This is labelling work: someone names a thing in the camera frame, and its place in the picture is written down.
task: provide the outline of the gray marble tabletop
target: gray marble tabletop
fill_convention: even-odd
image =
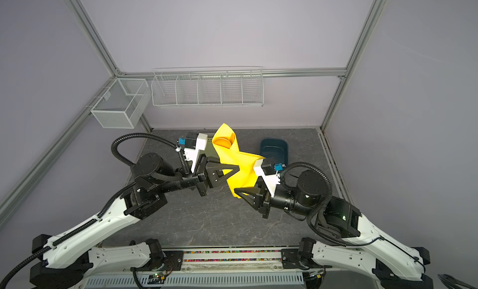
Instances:
[[[259,154],[265,138],[283,139],[289,145],[289,163],[307,161],[320,167],[332,179],[332,174],[315,129],[254,129],[235,130],[239,149]],[[184,130],[156,130],[154,134],[176,141]],[[173,167],[179,167],[177,153],[170,147],[148,140],[142,154],[156,152]],[[287,177],[288,184],[296,179]],[[228,186],[208,189],[201,197],[197,190],[167,193],[168,203],[156,213],[113,234],[104,245],[127,245],[156,238],[163,247],[191,245],[297,245],[302,237],[317,238],[305,221],[297,221],[279,209],[271,209],[269,219],[263,219],[242,199],[232,196]]]

